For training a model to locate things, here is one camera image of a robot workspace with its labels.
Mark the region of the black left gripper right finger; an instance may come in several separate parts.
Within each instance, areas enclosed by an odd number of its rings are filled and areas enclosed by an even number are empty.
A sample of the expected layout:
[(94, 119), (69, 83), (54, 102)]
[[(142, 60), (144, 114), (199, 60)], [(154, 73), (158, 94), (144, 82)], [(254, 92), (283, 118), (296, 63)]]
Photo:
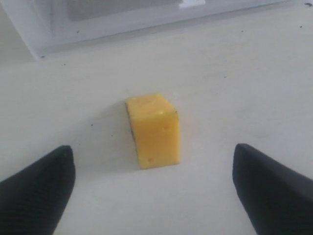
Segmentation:
[(313, 181), (246, 143), (233, 156), (233, 183), (259, 235), (313, 233)]

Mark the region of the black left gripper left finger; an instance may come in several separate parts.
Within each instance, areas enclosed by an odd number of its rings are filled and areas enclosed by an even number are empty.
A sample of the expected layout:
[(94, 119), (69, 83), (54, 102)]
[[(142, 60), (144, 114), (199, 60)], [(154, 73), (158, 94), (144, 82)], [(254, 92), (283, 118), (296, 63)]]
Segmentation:
[(72, 148), (62, 145), (0, 183), (0, 233), (51, 235), (75, 184)]

